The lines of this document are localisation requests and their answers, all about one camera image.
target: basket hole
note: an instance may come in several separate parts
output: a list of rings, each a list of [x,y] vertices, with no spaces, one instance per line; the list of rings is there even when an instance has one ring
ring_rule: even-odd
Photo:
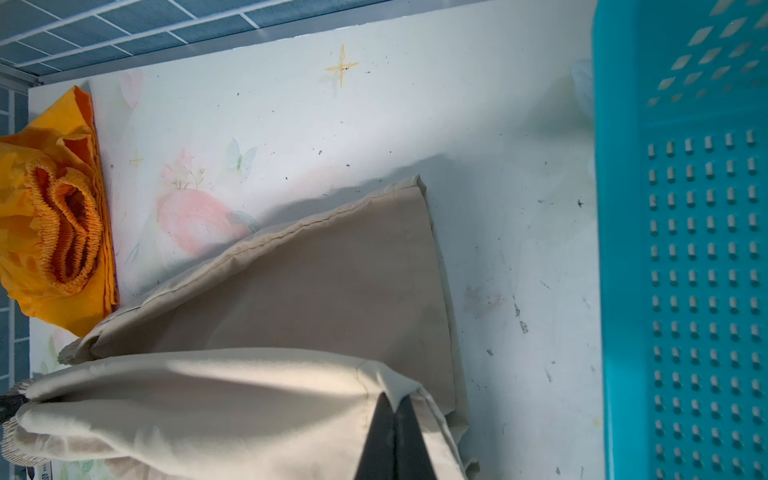
[[[723,14],[728,8],[730,8],[731,4],[733,4],[733,1],[734,0],[719,0],[718,3],[715,4],[714,8],[712,8],[710,17]]]
[[[712,80],[720,80],[728,71],[730,70],[730,65],[726,65],[724,67],[720,67],[712,74],[711,79]]]
[[[659,83],[657,90],[667,90],[672,85],[675,78],[677,77],[665,78]]]
[[[733,34],[735,34],[739,29],[744,25],[744,22],[746,22],[746,17],[737,18],[736,20],[732,20],[727,27],[723,30],[723,33],[720,34],[720,38],[728,38],[732,37]]]
[[[762,16],[762,17],[760,17],[760,20],[758,20],[758,21],[757,21],[757,23],[755,24],[755,30],[760,30],[760,29],[762,29],[762,28],[765,28],[765,27],[768,27],[768,12],[765,12],[765,13],[763,14],[763,16]]]
[[[696,30],[696,33],[694,33],[694,36],[690,38],[690,41],[688,42],[688,46],[693,47],[694,45],[698,45],[702,41],[707,40],[707,37],[709,36],[713,28],[714,27],[710,26],[710,27],[699,28],[698,30]]]
[[[700,77],[702,74],[703,74],[703,72],[702,72],[702,71],[698,71],[698,72],[696,72],[696,73],[692,73],[692,74],[688,75],[688,76],[685,78],[685,81],[683,82],[683,85],[692,85],[693,83],[695,83],[695,82],[696,82],[696,80],[698,80],[698,79],[699,79],[699,77]]]
[[[759,63],[760,63],[760,60],[748,61],[746,64],[744,64],[744,67],[741,69],[741,74],[744,75],[744,74],[750,73],[752,70],[755,69],[755,67]]]
[[[736,46],[736,48],[734,48],[733,51],[728,56],[730,58],[738,58],[741,55],[744,55],[746,53],[746,51],[750,49],[751,46],[752,46],[752,41],[751,40],[745,41],[744,43],[739,44],[738,46]]]
[[[713,48],[713,49],[707,51],[707,53],[704,54],[704,56],[701,58],[701,60],[699,60],[699,65],[706,65],[706,64],[712,62],[712,60],[717,58],[717,56],[718,56],[718,54],[720,53],[721,50],[723,50],[722,47],[716,47],[716,48]]]
[[[675,62],[674,65],[672,65],[672,70],[680,70],[681,68],[685,68],[686,65],[688,65],[688,62],[690,61],[692,55],[683,55],[679,57]]]

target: stain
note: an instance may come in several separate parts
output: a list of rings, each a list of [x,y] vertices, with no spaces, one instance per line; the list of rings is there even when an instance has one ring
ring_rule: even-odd
[[[480,318],[499,308],[505,301],[506,298],[500,293],[485,294],[479,288],[468,286],[464,293],[464,311]]]
[[[339,64],[334,65],[333,67],[326,68],[327,71],[339,72],[339,88],[344,88],[344,72],[359,63],[357,61],[354,61],[353,63],[344,63],[345,60],[346,60],[346,52],[344,51],[344,44],[342,44]]]

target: blue tile wall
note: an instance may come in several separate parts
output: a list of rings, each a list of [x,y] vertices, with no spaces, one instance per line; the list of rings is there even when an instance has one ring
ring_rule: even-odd
[[[0,64],[47,75],[253,30],[251,22],[265,28],[385,1],[288,0],[258,8],[263,0],[138,0],[128,5],[114,0],[0,0]],[[206,21],[222,14],[226,16]],[[182,22],[197,24],[178,26]],[[40,27],[45,31],[25,36]],[[154,29],[173,34],[135,38]],[[3,44],[4,38],[16,34],[17,43]],[[110,45],[92,46],[100,43]]]
[[[36,63],[33,65],[27,65],[26,67],[24,67],[24,71],[27,71],[28,73],[35,74],[35,75],[47,75],[49,73],[56,73],[58,70]]]
[[[14,379],[18,382],[29,378],[29,339],[13,343]]]
[[[115,47],[101,47],[95,50],[83,51],[68,57],[55,58],[46,61],[45,64],[58,68],[59,70],[69,70],[71,68],[83,67],[85,65],[96,65],[103,61],[115,60],[117,58],[127,57],[128,54],[117,50]]]
[[[0,298],[8,299],[8,294],[4,291]],[[10,335],[10,328],[8,311],[0,312],[0,376],[8,375],[11,362],[11,340],[8,338]]]
[[[21,131],[22,128],[27,126],[29,122],[29,106],[27,103],[27,97],[21,94],[16,94],[14,100],[16,111],[13,112],[14,120],[16,124],[16,131]]]
[[[45,55],[39,51],[33,48],[25,47],[16,41],[7,45],[0,45],[0,57],[3,57],[5,60],[9,60],[14,63],[21,63],[27,60],[35,60],[36,58],[44,56]]]
[[[81,47],[125,36],[122,31],[95,17],[83,18],[51,31]]]
[[[56,18],[21,0],[0,2],[0,39],[41,27]]]
[[[382,0],[294,0],[293,2],[279,3],[271,7],[247,12],[246,15],[256,25],[263,28],[325,15],[326,13],[340,12],[380,1]]]
[[[137,38],[135,40],[118,43],[118,47],[132,55],[147,53],[148,51],[163,50],[165,48],[184,45],[178,38],[168,33],[158,33],[148,37]]]
[[[29,318],[22,312],[18,302],[13,303],[13,325],[16,339],[23,339],[29,336]]]
[[[246,22],[243,17],[236,15],[233,17],[213,20],[212,22],[201,23],[199,25],[192,25],[191,27],[179,28],[178,30],[174,30],[174,33],[180,38],[192,43],[249,30],[253,30],[250,23]]]
[[[167,0],[142,0],[105,12],[101,17],[130,33],[141,33],[190,19],[189,15]]]
[[[46,12],[50,12],[59,18],[71,17],[92,8],[101,7],[112,0],[28,0]]]
[[[67,43],[60,38],[56,38],[46,31],[27,37],[22,40],[22,42],[30,47],[39,48],[49,55],[56,55],[57,53],[62,53],[63,51],[75,48],[73,44]]]
[[[218,0],[217,2],[211,2],[210,0],[177,0],[177,3],[189,10],[192,15],[205,17],[214,13],[226,12],[232,8],[253,5],[258,2],[253,0]]]
[[[8,110],[11,94],[0,88],[0,109]],[[15,111],[9,114],[13,115],[15,130],[20,131],[28,122],[27,97],[16,93],[13,95]],[[7,130],[8,115],[0,114],[0,135],[7,134]],[[11,321],[14,326],[13,338],[10,338]],[[13,372],[10,372],[11,359]],[[15,301],[8,298],[8,292],[0,286],[0,395],[29,376],[29,318],[22,313]],[[0,480],[26,479],[24,467],[11,466],[0,457]]]

